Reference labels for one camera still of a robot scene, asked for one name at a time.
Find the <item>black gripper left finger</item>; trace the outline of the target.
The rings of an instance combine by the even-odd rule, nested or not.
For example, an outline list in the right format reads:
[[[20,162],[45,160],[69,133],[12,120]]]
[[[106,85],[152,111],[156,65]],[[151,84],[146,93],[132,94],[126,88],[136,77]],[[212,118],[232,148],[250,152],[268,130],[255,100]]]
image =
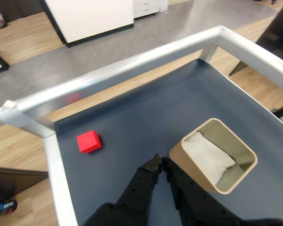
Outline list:
[[[146,226],[152,195],[162,171],[162,156],[156,154],[141,165],[117,203],[101,205],[85,226]]]

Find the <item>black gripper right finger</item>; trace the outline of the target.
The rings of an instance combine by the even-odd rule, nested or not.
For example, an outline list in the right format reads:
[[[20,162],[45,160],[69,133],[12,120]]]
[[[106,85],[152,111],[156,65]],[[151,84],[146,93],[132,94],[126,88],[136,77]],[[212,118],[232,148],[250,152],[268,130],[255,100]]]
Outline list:
[[[171,159],[163,158],[175,208],[183,226],[239,226],[241,219],[220,204]]]

